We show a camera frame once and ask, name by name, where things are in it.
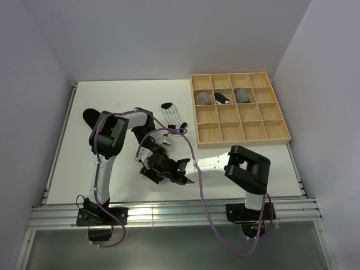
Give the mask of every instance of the wooden grid shelf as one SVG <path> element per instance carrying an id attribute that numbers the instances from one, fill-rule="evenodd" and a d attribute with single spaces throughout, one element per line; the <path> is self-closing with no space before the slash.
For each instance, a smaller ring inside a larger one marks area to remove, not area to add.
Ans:
<path id="1" fill-rule="evenodd" d="M 198 148 L 270 145 L 291 139 L 267 73 L 191 75 L 190 82 Z M 240 88 L 250 103 L 237 102 Z M 211 105 L 199 104 L 203 92 Z M 216 104 L 215 93 L 230 103 Z"/>

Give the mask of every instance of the wooden box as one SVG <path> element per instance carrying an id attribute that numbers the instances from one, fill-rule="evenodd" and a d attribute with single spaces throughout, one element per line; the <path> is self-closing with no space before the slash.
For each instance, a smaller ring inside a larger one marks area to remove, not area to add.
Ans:
<path id="1" fill-rule="evenodd" d="M 191 75 L 190 82 L 198 148 L 270 145 L 291 139 L 267 73 Z M 246 90 L 250 103 L 236 101 L 240 88 Z M 212 105 L 198 104 L 202 92 Z M 216 104 L 215 93 L 230 103 Z"/>

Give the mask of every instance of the gray rolled cloth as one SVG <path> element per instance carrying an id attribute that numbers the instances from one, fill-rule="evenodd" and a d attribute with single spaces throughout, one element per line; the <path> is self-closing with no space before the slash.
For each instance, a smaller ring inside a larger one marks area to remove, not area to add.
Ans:
<path id="1" fill-rule="evenodd" d="M 248 93 L 243 88 L 236 90 L 236 100 L 237 103 L 250 103 L 250 98 L 248 96 Z"/>
<path id="2" fill-rule="evenodd" d="M 210 100 L 210 97 L 208 93 L 201 92 L 197 95 L 197 104 L 198 105 L 210 105 L 212 104 L 212 101 Z"/>

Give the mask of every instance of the white table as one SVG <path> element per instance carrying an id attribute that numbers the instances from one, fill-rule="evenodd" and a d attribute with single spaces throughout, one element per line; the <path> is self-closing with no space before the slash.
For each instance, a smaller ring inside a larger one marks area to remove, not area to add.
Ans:
<path id="1" fill-rule="evenodd" d="M 122 112 L 142 107 L 154 113 L 167 125 L 160 109 L 165 102 L 178 107 L 188 122 L 187 137 L 195 148 L 197 158 L 222 154 L 229 148 L 197 149 L 194 114 L 191 104 L 189 80 L 140 80 L 117 82 L 80 82 L 71 107 L 66 130 L 51 179 L 47 204 L 73 204 L 78 194 L 86 196 L 93 181 L 94 158 L 88 139 L 90 127 L 83 120 L 83 111 Z M 124 147 L 116 158 L 111 175 L 110 197 L 112 202 L 155 202 L 198 200 L 199 185 L 179 186 L 168 180 L 159 185 L 139 174 L 141 164 L 135 162 L 138 147 L 135 136 L 128 131 Z M 298 180 L 286 145 L 254 146 L 249 149 L 268 157 L 271 169 L 268 193 L 272 197 L 301 196 Z M 173 138 L 167 147 L 172 159 L 189 158 L 190 152 L 184 139 Z M 206 199 L 244 198 L 245 191 L 229 179 L 204 181 Z"/>

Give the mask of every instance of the metal frame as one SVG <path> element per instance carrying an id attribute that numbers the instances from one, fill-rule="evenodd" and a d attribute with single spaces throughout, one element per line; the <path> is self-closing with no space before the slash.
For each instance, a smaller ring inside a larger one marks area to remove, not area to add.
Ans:
<path id="1" fill-rule="evenodd" d="M 56 166 L 77 86 L 78 84 L 74 83 L 60 139 L 51 166 L 51 171 L 49 173 L 46 190 L 44 191 L 42 205 L 38 208 L 33 208 L 29 217 L 24 240 L 16 262 L 16 270 L 26 268 L 37 230 L 88 229 L 88 227 L 75 226 L 78 213 L 76 205 L 47 205 L 47 197 L 51 186 L 53 172 Z M 325 230 L 323 229 L 322 217 L 316 200 L 309 199 L 307 197 L 289 144 L 287 144 L 287 148 L 299 182 L 302 196 L 273 198 L 277 215 L 276 228 L 280 222 L 313 221 L 328 269 L 338 269 L 330 242 L 325 234 Z M 226 218 L 226 204 L 244 203 L 244 201 L 244 199 L 207 200 L 206 205 L 214 224 L 228 224 Z M 128 223 L 126 227 L 199 226 L 208 224 L 201 201 L 199 200 L 151 203 L 112 203 L 110 204 L 110 207 L 129 208 Z M 97 226 L 94 228 L 109 228 L 109 226 Z"/>

